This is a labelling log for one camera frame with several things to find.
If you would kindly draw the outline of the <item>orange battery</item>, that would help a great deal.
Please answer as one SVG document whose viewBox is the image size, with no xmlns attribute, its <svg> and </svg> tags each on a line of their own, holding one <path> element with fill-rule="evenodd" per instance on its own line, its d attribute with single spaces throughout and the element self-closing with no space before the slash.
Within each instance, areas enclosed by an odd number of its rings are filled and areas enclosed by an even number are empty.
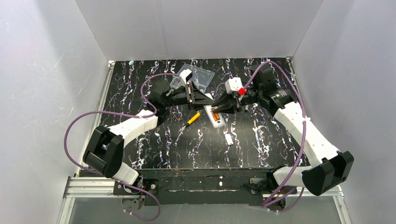
<svg viewBox="0 0 396 224">
<path fill-rule="evenodd" d="M 220 121 L 220 117 L 217 113 L 213 113 L 212 116 L 214 118 L 214 121 L 216 121 L 216 122 Z"/>
</svg>

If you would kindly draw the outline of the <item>white remote control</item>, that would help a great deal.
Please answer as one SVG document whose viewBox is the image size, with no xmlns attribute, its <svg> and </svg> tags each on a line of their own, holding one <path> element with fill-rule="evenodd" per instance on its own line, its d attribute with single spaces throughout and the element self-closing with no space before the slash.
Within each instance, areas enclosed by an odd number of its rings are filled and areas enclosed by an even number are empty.
<svg viewBox="0 0 396 224">
<path fill-rule="evenodd" d="M 221 128 L 225 125 L 225 121 L 220 113 L 215 113 L 215 108 L 210 105 L 204 106 L 204 110 L 208 115 L 208 118 L 214 128 Z"/>
</svg>

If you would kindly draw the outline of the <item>white battery cover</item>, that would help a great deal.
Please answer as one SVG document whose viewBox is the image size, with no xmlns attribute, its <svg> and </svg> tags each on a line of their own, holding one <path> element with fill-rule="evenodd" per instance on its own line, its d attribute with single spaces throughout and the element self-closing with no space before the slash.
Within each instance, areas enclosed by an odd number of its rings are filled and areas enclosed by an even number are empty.
<svg viewBox="0 0 396 224">
<path fill-rule="evenodd" d="M 231 137 L 231 134 L 226 133 L 225 134 L 225 140 L 228 146 L 233 145 L 233 139 Z"/>
</svg>

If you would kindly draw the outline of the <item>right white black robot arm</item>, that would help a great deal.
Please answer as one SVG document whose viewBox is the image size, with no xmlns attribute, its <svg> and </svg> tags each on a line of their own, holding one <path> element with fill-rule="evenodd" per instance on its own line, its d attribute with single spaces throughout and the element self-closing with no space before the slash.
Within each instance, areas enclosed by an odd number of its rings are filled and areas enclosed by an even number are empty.
<svg viewBox="0 0 396 224">
<path fill-rule="evenodd" d="M 277 167 L 267 172 L 262 186 L 275 192 L 283 186 L 302 187 L 319 196 L 347 180 L 354 157 L 339 150 L 316 128 L 295 87 L 277 86 L 273 74 L 276 66 L 272 61 L 252 66 L 246 84 L 238 77 L 225 81 L 226 90 L 213 107 L 217 113 L 229 114 L 253 104 L 267 110 L 300 143 L 298 156 L 305 155 L 309 166 Z"/>
</svg>

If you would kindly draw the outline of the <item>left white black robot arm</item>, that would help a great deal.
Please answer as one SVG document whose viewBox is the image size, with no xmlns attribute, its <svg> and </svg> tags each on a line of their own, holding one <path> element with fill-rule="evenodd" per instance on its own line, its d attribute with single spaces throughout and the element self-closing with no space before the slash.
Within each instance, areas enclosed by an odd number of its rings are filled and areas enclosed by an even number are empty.
<svg viewBox="0 0 396 224">
<path fill-rule="evenodd" d="M 140 174 L 122 161 L 125 146 L 161 125 L 169 116 L 171 106 L 187 105 L 189 109 L 199 111 L 214 103 L 193 82 L 174 89 L 168 81 L 161 79 L 155 81 L 149 91 L 145 110 L 117 125 L 94 129 L 83 162 L 102 176 L 133 184 Z"/>
</svg>

